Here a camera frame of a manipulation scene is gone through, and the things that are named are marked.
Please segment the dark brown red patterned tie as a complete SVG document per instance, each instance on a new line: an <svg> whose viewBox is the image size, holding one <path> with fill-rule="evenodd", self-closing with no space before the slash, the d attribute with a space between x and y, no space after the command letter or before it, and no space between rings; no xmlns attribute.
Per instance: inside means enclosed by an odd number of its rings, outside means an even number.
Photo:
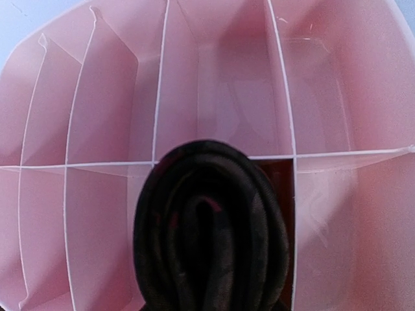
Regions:
<svg viewBox="0 0 415 311"><path fill-rule="evenodd" d="M185 143L151 170L136 205L145 310L285 310L289 238L276 193L242 152Z"/></svg>

